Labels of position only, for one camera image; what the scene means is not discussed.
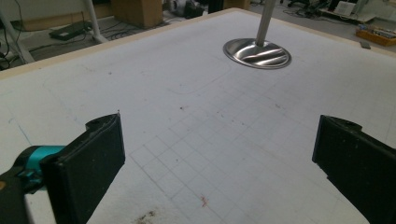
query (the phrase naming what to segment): metal base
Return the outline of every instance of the metal base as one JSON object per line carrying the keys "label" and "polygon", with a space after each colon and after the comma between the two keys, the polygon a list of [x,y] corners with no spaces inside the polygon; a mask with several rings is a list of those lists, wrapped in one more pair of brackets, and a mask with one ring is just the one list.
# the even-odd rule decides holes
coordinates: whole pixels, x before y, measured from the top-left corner
{"label": "metal base", "polygon": [[264,41],[263,47],[257,46],[253,38],[231,40],[223,50],[230,59],[254,68],[277,69],[291,63],[287,50],[268,41]]}

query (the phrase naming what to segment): white table surface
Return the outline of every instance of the white table surface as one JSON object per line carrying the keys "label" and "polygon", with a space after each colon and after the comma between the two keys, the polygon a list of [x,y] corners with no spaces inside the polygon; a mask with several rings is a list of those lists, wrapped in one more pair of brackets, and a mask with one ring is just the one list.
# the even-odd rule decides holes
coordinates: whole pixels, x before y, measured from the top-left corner
{"label": "white table surface", "polygon": [[[396,146],[395,57],[272,20],[290,66],[229,60],[259,21],[227,10],[0,73],[0,172],[120,110],[126,162],[90,223],[368,223],[311,157],[321,114]],[[36,223],[54,223],[46,194],[27,196]]]}

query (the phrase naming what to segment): round metal plate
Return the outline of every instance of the round metal plate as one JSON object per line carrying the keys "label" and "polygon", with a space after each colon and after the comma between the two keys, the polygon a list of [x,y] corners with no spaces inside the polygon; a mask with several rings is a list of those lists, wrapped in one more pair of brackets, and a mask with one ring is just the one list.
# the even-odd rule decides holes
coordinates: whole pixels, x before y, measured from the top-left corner
{"label": "round metal plate", "polygon": [[246,66],[263,69],[282,68],[291,63],[291,55],[282,47],[268,41],[259,47],[255,39],[235,39],[227,42],[224,53],[230,59]]}

